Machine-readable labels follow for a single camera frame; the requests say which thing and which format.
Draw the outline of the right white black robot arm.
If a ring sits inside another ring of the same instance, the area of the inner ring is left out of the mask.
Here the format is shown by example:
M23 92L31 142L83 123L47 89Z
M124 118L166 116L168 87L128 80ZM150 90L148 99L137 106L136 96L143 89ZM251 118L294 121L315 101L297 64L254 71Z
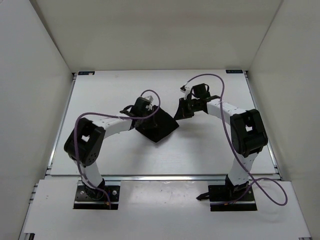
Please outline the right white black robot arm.
M225 177L224 195L236 200L249 185L249 173L258 154L268 143L267 133L257 109L245 110L211 95L205 83L193 87L182 86L184 97L179 99L175 120L192 118L204 112L219 118L229 126L231 150L235 157L231 170Z

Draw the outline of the black skirt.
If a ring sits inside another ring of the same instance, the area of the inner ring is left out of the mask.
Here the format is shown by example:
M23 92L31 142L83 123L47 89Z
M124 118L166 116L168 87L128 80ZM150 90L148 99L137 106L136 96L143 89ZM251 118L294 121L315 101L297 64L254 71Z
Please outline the black skirt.
M177 121L160 107L155 115L143 120L135 129L150 141L158 143L178 127Z

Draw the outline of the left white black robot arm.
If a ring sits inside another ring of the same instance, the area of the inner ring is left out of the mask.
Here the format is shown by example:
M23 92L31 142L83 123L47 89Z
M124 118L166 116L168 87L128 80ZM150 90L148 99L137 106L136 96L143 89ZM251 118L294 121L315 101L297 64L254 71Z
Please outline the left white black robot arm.
M120 115L108 115L96 121L86 117L76 120L74 129L64 144L64 151L76 164L84 192L89 198L99 201L110 197L96 163L104 139L153 123L159 110L159 105L152 104L151 96L140 96L133 105L121 110Z

